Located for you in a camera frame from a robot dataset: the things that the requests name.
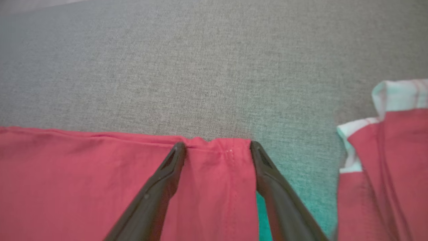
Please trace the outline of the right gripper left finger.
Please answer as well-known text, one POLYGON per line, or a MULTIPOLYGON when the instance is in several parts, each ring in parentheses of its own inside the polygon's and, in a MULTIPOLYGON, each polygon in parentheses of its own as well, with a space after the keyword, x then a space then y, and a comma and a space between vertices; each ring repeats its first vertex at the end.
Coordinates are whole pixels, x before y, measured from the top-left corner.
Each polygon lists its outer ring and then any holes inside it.
POLYGON ((186 146, 176 143, 112 227, 106 241, 159 241, 167 208, 178 189, 186 146))

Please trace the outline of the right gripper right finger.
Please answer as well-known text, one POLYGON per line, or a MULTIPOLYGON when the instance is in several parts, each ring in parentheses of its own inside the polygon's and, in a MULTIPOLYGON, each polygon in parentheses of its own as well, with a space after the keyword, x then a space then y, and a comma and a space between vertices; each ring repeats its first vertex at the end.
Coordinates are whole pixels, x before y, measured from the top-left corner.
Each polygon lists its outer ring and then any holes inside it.
POLYGON ((274 241, 327 241, 328 238, 262 145, 250 143, 256 190, 264 198, 274 241))

